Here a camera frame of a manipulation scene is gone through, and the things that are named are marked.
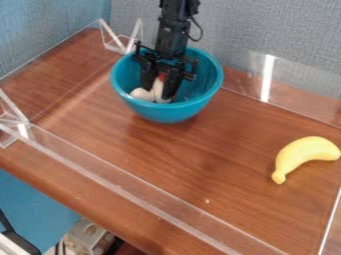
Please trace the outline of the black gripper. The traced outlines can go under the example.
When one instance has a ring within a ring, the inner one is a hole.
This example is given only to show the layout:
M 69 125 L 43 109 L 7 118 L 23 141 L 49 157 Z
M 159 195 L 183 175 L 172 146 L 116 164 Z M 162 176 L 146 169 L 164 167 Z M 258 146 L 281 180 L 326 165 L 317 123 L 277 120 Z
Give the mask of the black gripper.
M 198 59 L 190 56 L 164 57 L 160 52 L 144 46 L 142 41 L 135 43 L 134 61 L 142 67 L 142 85 L 150 90 L 160 72 L 167 72 L 162 98 L 170 99 L 179 88 L 182 78 L 192 81 L 196 77 Z

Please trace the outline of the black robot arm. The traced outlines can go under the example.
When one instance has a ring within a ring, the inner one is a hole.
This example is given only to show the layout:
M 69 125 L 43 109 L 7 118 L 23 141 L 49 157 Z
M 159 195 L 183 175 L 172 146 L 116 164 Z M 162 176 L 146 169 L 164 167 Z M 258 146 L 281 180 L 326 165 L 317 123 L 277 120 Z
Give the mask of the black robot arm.
M 160 98 L 170 100 L 183 80 L 196 76 L 198 59 L 186 55 L 187 41 L 198 42 L 203 35 L 194 15 L 199 0 L 160 0 L 159 29 L 155 47 L 151 49 L 136 41 L 134 60 L 142 67 L 142 87 L 150 90 L 156 79 L 164 79 Z

